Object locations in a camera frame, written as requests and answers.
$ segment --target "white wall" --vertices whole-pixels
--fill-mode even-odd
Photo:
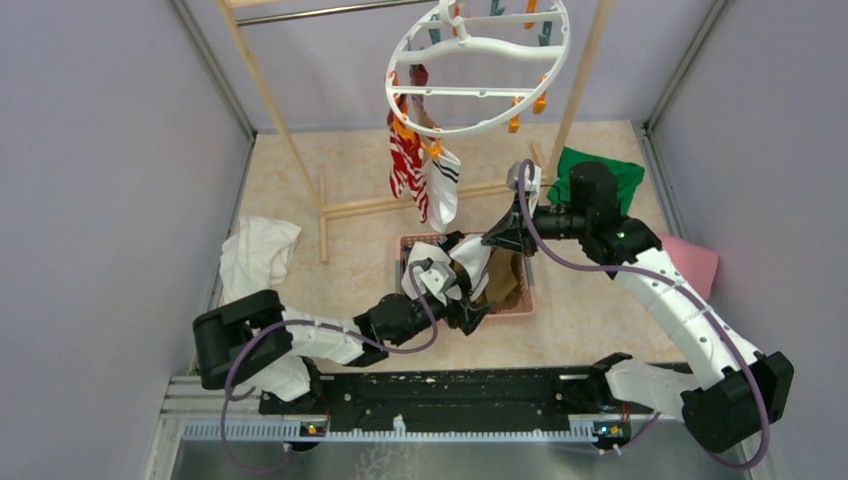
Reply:
[[[166,0],[0,3],[0,478],[138,478],[244,167]]]
[[[775,430],[797,478],[844,478],[848,3],[734,2],[658,131],[714,304],[796,373]]]
[[[254,127],[274,130],[238,50],[211,0],[188,0],[216,57]],[[326,6],[354,0],[290,0],[238,10],[241,18]],[[523,121],[559,121],[577,71],[595,0],[566,0],[572,24],[571,55],[549,90],[548,109]],[[539,5],[548,5],[542,0]],[[610,15],[578,119],[646,119],[691,42],[711,0],[619,0]],[[344,129],[385,125],[388,106],[383,76],[389,56],[406,31],[436,3],[347,13],[245,27],[278,104],[293,129]],[[488,14],[489,0],[468,0],[475,16]],[[526,0],[503,0],[507,13],[522,11]],[[539,26],[507,37],[533,44]],[[428,45],[429,38],[414,46]],[[431,64],[431,84],[532,86],[541,72],[525,64],[473,56]],[[462,61],[470,62],[461,65]],[[479,121],[502,105],[431,101],[433,118],[443,124]]]

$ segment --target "wooden rack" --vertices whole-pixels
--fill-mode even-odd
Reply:
[[[227,24],[227,28],[230,30],[230,34],[233,37],[233,41],[235,42],[236,47],[238,47],[239,53],[241,54],[241,57],[244,60],[245,65],[247,66],[247,70],[250,72],[250,76],[253,78],[253,81],[256,84],[256,89],[259,91],[259,95],[262,97],[262,101],[265,103],[265,107],[268,109],[268,113],[271,115],[271,119],[274,122],[274,126],[277,128],[279,134],[283,137],[283,140],[285,140],[289,149],[291,149],[292,155],[294,156],[295,160],[295,166],[297,167],[298,172],[303,178],[303,183],[306,185],[306,189],[309,193],[310,198],[312,199],[312,203],[315,205],[315,208],[320,212],[319,235],[321,241],[321,263],[327,263],[329,261],[329,253],[327,247],[327,228],[328,222],[330,220],[414,207],[415,202],[413,202],[411,198],[396,199],[392,197],[374,198],[370,200],[360,200],[336,205],[331,205],[327,203],[327,188],[324,175],[319,175],[318,188],[316,189],[315,183],[313,183],[312,179],[309,176],[309,172],[306,170],[306,165],[303,162],[303,158],[300,155],[300,151],[297,149],[297,146],[294,143],[294,139],[291,136],[288,124],[286,123],[286,119],[283,116],[283,112],[280,110],[280,108],[274,101],[274,97],[271,94],[271,89],[268,86],[268,82],[265,79],[265,75],[262,73],[262,70],[259,68],[259,64],[256,61],[256,58],[253,56],[253,53],[250,50],[247,38],[241,31],[240,24],[258,25],[263,23],[272,23],[274,21],[307,18],[310,16],[323,16],[335,13],[345,13],[349,11],[370,10],[374,8],[399,6],[403,4],[425,3],[426,0],[384,0],[382,2],[374,2],[370,4],[338,7],[335,9],[314,10],[308,12],[297,12],[288,15],[248,19],[242,21],[239,21],[235,16],[234,10],[236,8],[263,5],[269,3],[279,3],[291,0],[215,1],[218,4],[218,10],[221,12],[221,16],[224,17],[224,21]],[[544,165],[543,179],[552,179],[556,177],[557,163],[559,162],[559,157],[562,153],[562,149],[565,146],[565,141],[568,138],[568,133],[571,130],[571,124],[574,122],[574,117],[577,114],[577,107],[580,105],[580,100],[583,97],[583,91],[586,88],[586,83],[589,79],[589,74],[592,70],[592,64],[595,60],[595,54],[597,53],[598,46],[601,43],[603,30],[606,25],[607,18],[609,17],[609,12],[610,10],[612,10],[613,3],[615,3],[615,0],[598,1],[598,6],[595,9],[595,15],[592,19],[592,26],[589,30],[589,36],[586,39],[586,45],[584,46],[583,54],[580,57],[580,65],[577,69],[577,76],[574,79],[574,85],[571,87],[571,92],[568,96],[568,104],[566,105],[565,112],[563,113],[562,121],[560,122],[559,126],[559,131],[557,132],[557,136],[554,140],[553,150],[551,151],[548,161],[546,163],[543,163],[543,157],[538,151],[538,147],[534,143],[531,143],[530,145],[530,153],[533,160],[539,165]],[[466,199],[497,195],[500,193],[507,192],[509,192],[509,190],[503,181],[494,181],[462,186],[459,188],[458,196],[460,199]]]

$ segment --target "pink cloth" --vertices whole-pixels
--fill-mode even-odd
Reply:
[[[716,270],[718,253],[667,234],[659,234],[663,249],[668,252],[674,266],[683,274],[692,288],[704,300],[710,299]]]

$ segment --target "pink basket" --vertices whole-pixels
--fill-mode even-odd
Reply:
[[[415,242],[424,242],[435,245],[442,236],[439,234],[421,234],[421,235],[404,235],[398,238],[397,248],[395,251],[396,260],[396,281],[397,291],[403,293],[400,286],[401,276],[403,275],[403,267],[401,265],[401,253],[403,248],[412,248]],[[533,269],[530,266],[529,259],[524,259],[524,268],[521,269],[521,279],[519,280],[521,288],[521,300],[515,308],[509,310],[494,310],[486,315],[486,320],[509,319],[509,320],[529,320],[536,313],[536,286],[533,281]]]

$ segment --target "gray floor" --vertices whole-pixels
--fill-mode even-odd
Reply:
[[[243,463],[266,467],[284,458],[275,443],[233,443]],[[739,461],[735,452],[729,459]],[[621,457],[562,452],[542,443],[413,444],[333,443],[296,454],[268,478],[297,479],[721,479],[748,478],[713,462],[686,430],[662,422],[645,442]],[[249,479],[218,441],[184,441],[173,480]]]

